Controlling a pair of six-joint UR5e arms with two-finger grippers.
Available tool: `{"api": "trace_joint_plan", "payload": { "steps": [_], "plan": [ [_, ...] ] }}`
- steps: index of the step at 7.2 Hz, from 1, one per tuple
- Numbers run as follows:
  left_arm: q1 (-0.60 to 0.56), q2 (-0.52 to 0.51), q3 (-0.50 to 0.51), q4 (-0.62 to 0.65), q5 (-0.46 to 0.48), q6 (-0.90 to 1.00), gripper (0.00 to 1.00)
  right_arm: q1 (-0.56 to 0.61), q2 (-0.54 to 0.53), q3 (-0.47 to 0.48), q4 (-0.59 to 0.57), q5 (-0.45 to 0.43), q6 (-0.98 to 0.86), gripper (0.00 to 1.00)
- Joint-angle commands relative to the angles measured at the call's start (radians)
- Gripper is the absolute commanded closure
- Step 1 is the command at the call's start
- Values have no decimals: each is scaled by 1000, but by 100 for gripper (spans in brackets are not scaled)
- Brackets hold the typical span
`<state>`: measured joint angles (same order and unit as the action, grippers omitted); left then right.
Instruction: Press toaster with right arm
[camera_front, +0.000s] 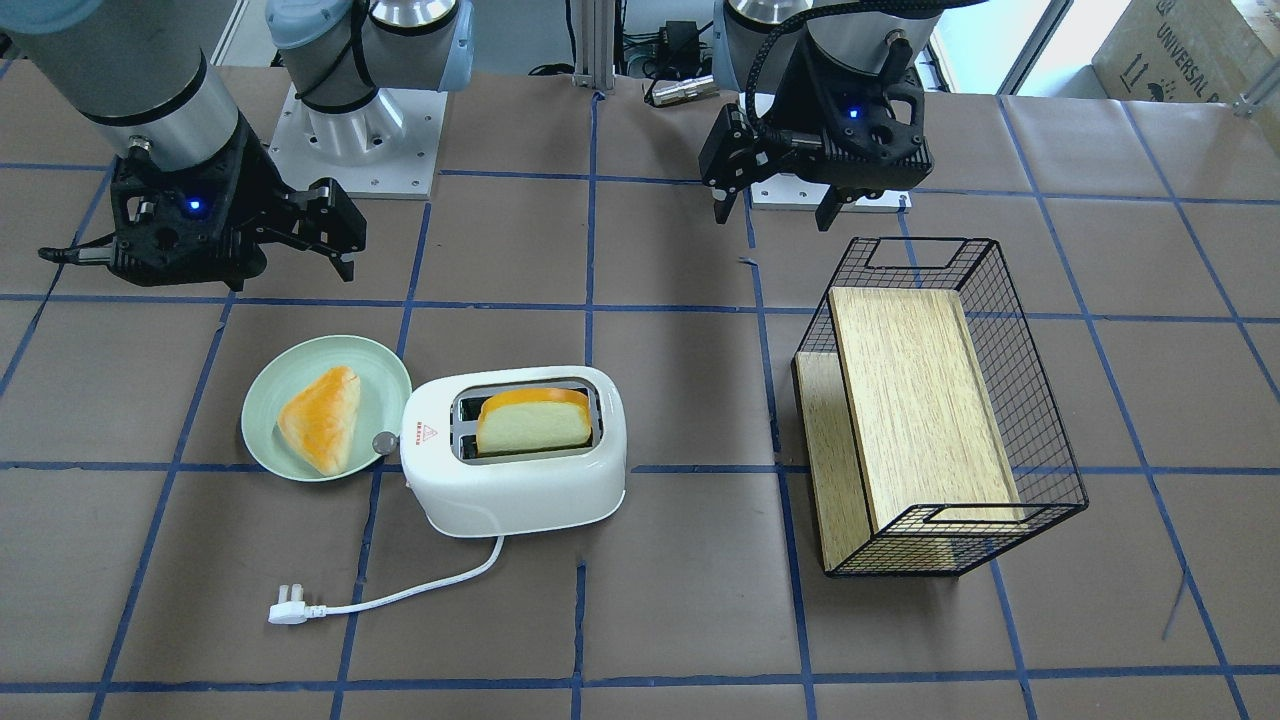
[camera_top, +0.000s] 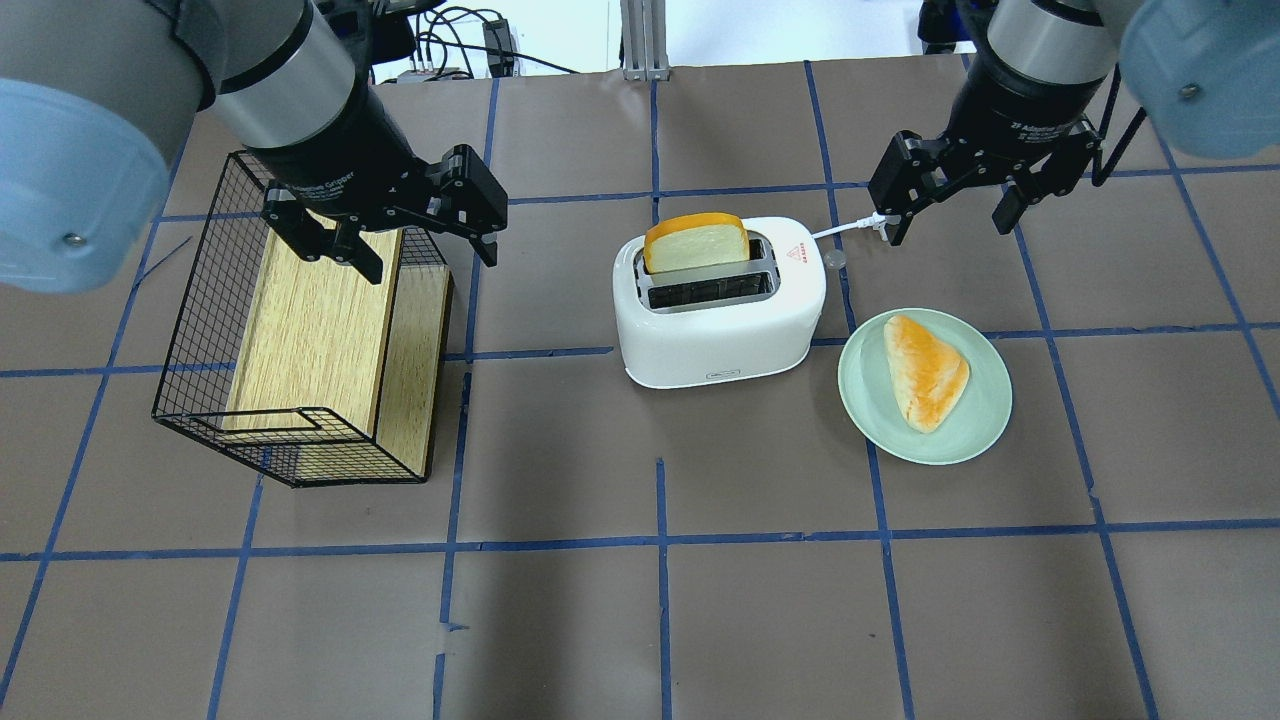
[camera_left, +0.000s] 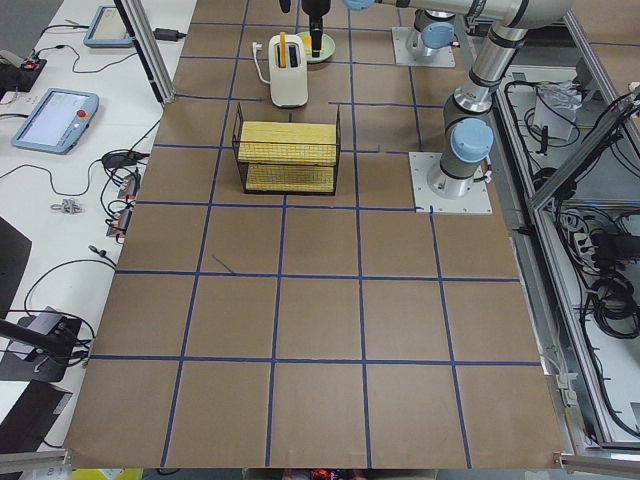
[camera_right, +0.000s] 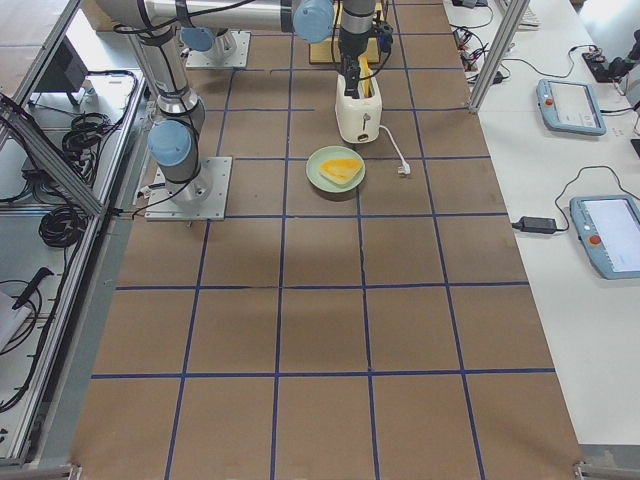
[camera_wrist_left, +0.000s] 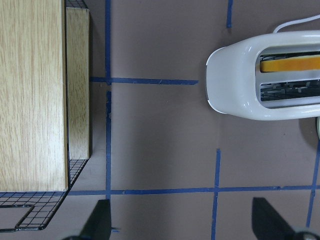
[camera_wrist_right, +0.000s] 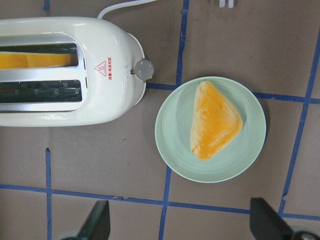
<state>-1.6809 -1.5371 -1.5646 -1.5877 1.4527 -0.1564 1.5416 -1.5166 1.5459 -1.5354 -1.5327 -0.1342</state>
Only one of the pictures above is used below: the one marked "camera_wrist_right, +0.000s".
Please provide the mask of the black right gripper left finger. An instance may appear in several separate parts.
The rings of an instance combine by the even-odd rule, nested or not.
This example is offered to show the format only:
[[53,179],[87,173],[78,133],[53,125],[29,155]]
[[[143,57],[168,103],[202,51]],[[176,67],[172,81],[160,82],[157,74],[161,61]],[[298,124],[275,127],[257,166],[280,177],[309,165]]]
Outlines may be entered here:
[[111,233],[110,207],[108,200],[98,200],[76,238],[78,240],[108,240]]

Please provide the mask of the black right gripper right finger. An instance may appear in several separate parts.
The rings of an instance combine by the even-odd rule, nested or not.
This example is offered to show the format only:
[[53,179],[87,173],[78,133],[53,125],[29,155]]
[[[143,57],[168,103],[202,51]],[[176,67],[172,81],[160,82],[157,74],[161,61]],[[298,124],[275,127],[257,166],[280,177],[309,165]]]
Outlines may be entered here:
[[261,197],[250,199],[250,231],[256,240],[299,240],[298,233]]

